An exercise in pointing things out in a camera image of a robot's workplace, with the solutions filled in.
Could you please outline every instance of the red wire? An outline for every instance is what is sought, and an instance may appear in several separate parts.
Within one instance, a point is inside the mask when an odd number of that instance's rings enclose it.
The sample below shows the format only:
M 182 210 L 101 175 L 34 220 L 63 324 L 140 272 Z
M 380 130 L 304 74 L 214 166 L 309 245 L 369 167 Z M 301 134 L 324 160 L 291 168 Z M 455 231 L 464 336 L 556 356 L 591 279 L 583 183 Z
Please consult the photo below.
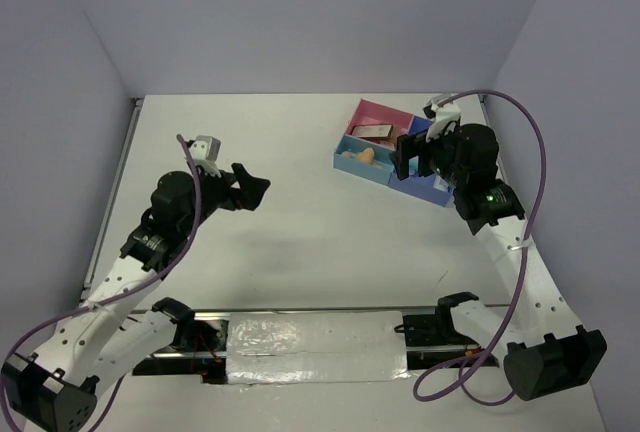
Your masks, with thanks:
M 220 357 L 218 357 L 215 352 L 213 350 L 211 350 L 209 348 L 209 346 L 207 345 L 207 341 L 204 340 L 204 337 L 202 336 L 202 334 L 200 334 L 200 340 L 202 340 L 202 345 L 204 345 L 205 349 L 207 349 L 209 351 L 209 353 L 213 356 L 213 359 L 219 364 L 220 362 L 222 362 L 222 359 Z

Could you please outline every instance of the white table surface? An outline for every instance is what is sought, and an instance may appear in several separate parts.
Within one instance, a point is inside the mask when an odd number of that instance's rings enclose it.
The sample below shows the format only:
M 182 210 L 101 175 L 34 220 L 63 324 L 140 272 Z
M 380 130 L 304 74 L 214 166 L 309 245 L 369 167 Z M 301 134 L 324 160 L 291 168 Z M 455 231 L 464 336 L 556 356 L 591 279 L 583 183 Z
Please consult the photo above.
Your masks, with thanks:
M 487 303 L 506 303 L 498 273 L 453 209 L 332 168 L 333 149 L 361 97 L 417 114 L 429 95 L 147 97 L 97 280 L 138 225 L 158 178 L 186 170 L 174 138 L 180 132 L 220 138 L 220 167 L 241 162 L 272 186 L 256 212 L 216 212 L 184 263 L 143 307 L 167 295 L 195 309 L 433 305 L 464 290 Z M 484 121 L 477 99 L 461 107 L 466 121 Z M 460 391 L 435 403 L 416 402 L 415 376 L 252 387 L 201 385 L 197 377 L 127 377 L 101 430 L 604 431 L 590 386 L 487 408 Z M 453 370 L 437 372 L 423 393 L 454 377 Z M 508 391 L 495 368 L 481 369 L 470 388 L 484 398 Z
M 179 268 L 142 303 L 170 295 L 194 309 L 435 305 L 469 290 L 486 304 L 507 291 L 454 209 L 333 169 L 360 98 L 421 114 L 429 94 L 182 95 L 145 99 L 97 261 L 108 273 L 158 179 L 187 170 L 175 139 L 222 140 L 232 162 L 271 180 L 255 212 L 218 211 Z M 460 101 L 484 122 L 477 98 Z

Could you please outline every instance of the white wall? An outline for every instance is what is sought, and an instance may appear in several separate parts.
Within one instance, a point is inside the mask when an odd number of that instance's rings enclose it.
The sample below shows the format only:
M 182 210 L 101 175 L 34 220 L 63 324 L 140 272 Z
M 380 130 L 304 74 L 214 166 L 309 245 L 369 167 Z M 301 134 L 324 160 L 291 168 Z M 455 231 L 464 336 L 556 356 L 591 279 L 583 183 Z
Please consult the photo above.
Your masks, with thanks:
M 493 84 L 535 0 L 80 0 L 130 92 Z
M 132 106 L 74 0 L 0 0 L 0 17 L 4 357 L 77 303 Z
M 569 303 L 609 344 L 593 386 L 610 432 L 640 430 L 638 0 L 538 0 L 497 87 L 529 106 L 549 152 L 536 241 Z M 491 103 L 509 178 L 530 205 L 536 146 Z

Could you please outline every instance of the blue box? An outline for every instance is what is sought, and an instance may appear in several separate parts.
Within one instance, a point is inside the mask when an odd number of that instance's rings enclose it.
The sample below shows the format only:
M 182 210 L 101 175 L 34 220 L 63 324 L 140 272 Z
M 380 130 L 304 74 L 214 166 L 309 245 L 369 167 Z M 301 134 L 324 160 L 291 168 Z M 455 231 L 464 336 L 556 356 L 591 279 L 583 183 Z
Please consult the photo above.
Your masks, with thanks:
M 388 141 L 375 143 L 374 141 L 350 135 L 356 126 L 370 124 L 392 124 L 395 135 L 400 135 L 403 133 L 415 134 L 427 130 L 431 125 L 431 121 L 400 110 L 361 100 L 333 154 L 333 167 L 335 169 L 387 185 L 399 192 L 404 192 L 443 207 L 452 203 L 453 188 L 435 174 L 429 177 L 418 177 L 414 175 L 417 173 L 414 170 L 409 178 L 399 180 L 391 163 L 390 154 L 392 149 Z M 372 148 L 374 151 L 374 165 L 342 155 L 344 152 L 349 152 L 355 156 L 366 148 Z
M 374 163 L 378 164 L 377 167 L 342 155 L 343 152 L 350 152 L 356 155 L 369 147 L 371 147 L 375 153 L 373 160 Z M 393 172 L 393 164 L 389 157 L 390 153 L 391 150 L 386 147 L 372 144 L 357 137 L 344 135 L 333 154 L 333 168 L 344 170 L 363 179 L 373 180 L 379 184 L 387 185 Z

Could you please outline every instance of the cable tie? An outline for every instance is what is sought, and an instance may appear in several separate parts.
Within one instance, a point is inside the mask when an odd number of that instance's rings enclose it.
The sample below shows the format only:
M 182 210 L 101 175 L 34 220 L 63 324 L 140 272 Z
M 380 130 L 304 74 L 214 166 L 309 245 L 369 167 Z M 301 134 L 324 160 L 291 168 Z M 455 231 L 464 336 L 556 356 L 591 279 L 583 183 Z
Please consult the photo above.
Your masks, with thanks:
M 530 247 L 531 245 L 533 245 L 533 239 L 531 237 L 529 237 L 527 240 L 521 242 L 518 245 L 508 245 L 507 246 L 507 250 L 514 252 L 517 250 L 522 250 L 522 249 L 526 249 L 528 247 Z

